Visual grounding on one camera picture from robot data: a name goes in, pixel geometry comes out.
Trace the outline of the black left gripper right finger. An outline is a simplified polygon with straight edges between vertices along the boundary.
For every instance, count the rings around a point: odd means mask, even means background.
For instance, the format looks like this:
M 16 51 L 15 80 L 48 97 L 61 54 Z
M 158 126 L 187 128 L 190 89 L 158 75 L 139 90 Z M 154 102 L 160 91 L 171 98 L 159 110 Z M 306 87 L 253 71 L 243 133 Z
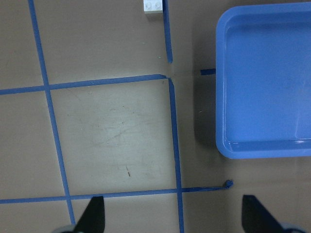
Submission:
M 279 222 L 254 195 L 243 195 L 242 228 L 245 233 L 283 233 Z

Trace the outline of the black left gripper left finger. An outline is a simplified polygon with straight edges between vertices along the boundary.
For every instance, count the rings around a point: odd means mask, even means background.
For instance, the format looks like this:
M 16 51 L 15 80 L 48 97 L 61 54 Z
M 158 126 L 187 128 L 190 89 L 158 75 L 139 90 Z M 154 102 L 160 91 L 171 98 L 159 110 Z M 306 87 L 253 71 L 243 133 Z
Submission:
M 92 197 L 79 221 L 74 233 L 103 233 L 105 230 L 105 211 L 103 196 Z

